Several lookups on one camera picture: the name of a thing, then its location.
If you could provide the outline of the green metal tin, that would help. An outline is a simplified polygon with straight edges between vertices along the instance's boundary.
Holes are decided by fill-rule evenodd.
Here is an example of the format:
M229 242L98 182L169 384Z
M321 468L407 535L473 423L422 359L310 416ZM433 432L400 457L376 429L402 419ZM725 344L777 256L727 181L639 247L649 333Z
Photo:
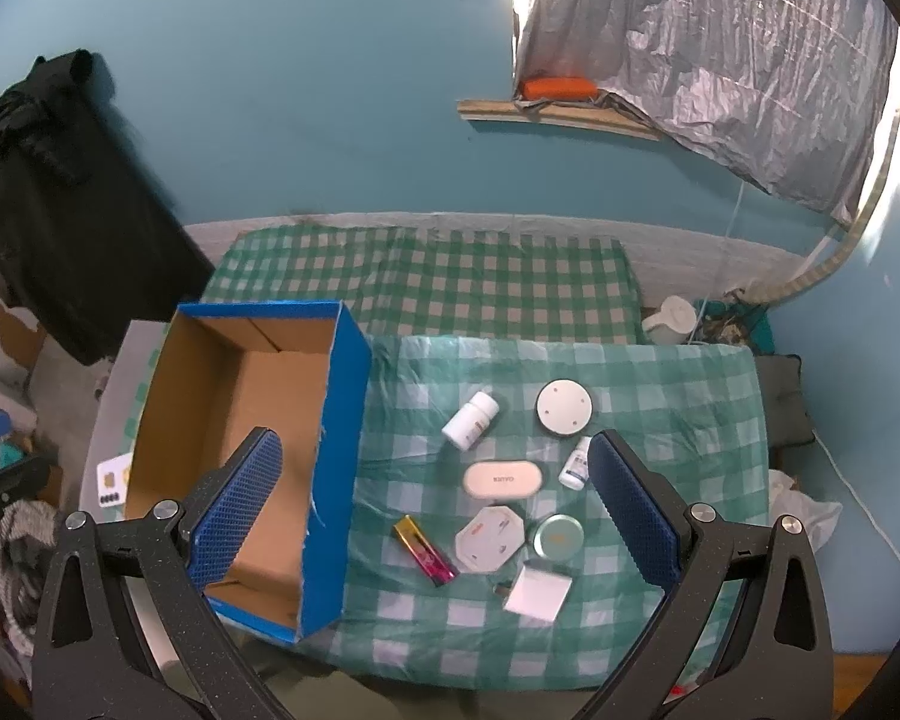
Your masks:
M580 553L584 539L585 532L577 518L553 514L536 525L532 544L543 561L566 562Z

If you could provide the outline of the small white blue bottle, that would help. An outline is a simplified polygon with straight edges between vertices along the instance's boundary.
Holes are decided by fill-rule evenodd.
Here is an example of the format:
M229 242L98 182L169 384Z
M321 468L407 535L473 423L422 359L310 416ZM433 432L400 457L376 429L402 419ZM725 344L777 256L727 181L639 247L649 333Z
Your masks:
M589 483L589 447L592 439L589 436L582 436L575 444L571 455L564 461L564 466L559 472L557 481L562 486L572 491L582 491L587 483Z

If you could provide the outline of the white cube charger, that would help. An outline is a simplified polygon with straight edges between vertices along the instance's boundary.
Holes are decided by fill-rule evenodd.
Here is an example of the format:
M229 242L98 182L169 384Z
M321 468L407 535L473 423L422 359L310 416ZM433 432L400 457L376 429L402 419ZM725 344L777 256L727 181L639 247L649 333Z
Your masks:
M572 588L572 577L533 566L521 566L509 582L500 582L494 593L507 613L553 624Z

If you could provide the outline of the round white disc device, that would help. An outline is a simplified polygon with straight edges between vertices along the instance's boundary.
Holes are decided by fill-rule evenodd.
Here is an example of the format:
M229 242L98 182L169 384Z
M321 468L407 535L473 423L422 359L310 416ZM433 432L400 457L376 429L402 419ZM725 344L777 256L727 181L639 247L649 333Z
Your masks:
M545 383L535 403L539 424L560 437L582 433L593 415L593 401L582 383L556 379Z

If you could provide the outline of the white octagonal adapter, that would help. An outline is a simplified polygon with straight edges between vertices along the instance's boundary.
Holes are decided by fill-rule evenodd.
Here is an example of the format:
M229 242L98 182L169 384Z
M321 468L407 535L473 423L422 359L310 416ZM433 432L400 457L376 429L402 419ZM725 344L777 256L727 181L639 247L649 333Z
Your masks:
M507 505L487 505L455 536L457 561L475 574L497 572L525 544L525 523Z

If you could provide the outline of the white oval earbuds case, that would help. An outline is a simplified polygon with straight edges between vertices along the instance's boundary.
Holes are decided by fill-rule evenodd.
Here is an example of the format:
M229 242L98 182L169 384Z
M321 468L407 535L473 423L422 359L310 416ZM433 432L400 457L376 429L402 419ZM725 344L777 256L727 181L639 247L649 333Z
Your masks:
M463 473L463 489L475 499L520 500L543 486L543 472L532 461L476 461Z

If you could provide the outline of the blue cardboard box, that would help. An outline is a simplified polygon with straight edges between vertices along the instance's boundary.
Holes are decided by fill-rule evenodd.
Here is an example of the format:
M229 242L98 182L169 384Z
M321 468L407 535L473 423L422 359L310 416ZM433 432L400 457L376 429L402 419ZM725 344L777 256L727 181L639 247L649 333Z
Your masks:
M183 304L134 441L125 514L183 502L191 582L287 645L343 614L372 353L340 301Z

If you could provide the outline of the white pill bottle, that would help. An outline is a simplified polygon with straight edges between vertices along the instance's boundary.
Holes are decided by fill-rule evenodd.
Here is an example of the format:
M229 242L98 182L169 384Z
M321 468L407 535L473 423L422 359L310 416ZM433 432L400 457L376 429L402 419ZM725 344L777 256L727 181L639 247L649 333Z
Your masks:
M442 427L442 436L455 449L468 452L486 433L499 411L500 405L493 395L476 392Z

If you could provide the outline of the white smartphone with stickers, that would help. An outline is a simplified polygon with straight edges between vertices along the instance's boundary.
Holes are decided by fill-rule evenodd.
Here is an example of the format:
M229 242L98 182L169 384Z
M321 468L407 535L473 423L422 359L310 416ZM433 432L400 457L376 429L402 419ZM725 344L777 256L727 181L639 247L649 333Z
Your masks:
M95 468L97 500L102 509L125 504L130 484L131 463L133 454L128 452L103 460Z

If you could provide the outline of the green checkered plastic tablecloth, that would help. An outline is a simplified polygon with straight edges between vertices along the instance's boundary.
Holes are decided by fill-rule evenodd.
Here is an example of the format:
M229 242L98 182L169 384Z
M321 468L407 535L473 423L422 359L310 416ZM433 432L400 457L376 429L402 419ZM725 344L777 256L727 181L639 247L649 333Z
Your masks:
M747 349L382 335L370 348L343 614L304 640L305 655L354 674L496 691L591 688L616 667L660 592L640 578L595 491L557 481L572 442L535 411L551 380L582 383L590 429L621 434L689 502L731 522L766 522L766 420ZM462 452L442 427L476 392L500 411ZM562 564L574 583L553 624L507 613L494 593L535 561L532 548L493 574L436 587L393 533L409 515L450 551L479 511L461 482L481 460L541 468L543 486L518 507L528 527L553 514L582 523L583 548Z

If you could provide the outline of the green beige checkered cloth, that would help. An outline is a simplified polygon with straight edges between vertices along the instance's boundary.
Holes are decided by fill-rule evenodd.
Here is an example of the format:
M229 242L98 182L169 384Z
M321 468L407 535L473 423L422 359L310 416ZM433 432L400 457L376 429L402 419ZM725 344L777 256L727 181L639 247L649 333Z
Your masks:
M502 231L293 224L247 232L203 299L343 301L370 335L644 339L622 245Z

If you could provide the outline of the black hanging clothes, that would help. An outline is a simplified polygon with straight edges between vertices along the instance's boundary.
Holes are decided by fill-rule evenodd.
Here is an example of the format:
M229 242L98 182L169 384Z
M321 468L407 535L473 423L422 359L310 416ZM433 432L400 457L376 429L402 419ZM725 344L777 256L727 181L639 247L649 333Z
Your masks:
M92 366L166 322L212 266L97 114L94 57L35 60L0 94L0 298Z

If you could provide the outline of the wooden window sill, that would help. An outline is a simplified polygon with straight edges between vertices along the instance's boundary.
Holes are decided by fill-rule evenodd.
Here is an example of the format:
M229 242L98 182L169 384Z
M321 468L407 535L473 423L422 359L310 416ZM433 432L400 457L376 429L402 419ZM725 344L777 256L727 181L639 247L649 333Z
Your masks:
M662 133L642 124L634 117L609 107L575 107L565 104L545 104L535 109L523 109L514 101L486 101L461 99L458 115L468 122L483 124L528 124L549 127L575 128L585 132L614 133L624 137L660 142Z

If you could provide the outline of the orange object on sill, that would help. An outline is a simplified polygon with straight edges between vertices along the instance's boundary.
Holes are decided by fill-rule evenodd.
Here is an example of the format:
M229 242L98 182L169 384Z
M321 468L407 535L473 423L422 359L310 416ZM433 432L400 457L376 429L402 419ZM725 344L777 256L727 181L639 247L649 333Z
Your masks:
M591 101L600 89L582 76L538 76L520 83L520 98L525 101L582 103Z

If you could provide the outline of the silver foil window cover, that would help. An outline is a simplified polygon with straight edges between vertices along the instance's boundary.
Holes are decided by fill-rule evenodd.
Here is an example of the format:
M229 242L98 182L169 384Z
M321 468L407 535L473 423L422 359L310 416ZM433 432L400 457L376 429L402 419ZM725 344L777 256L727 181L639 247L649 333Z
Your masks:
M522 82L580 76L764 192L860 197L898 23L884 0L532 0Z

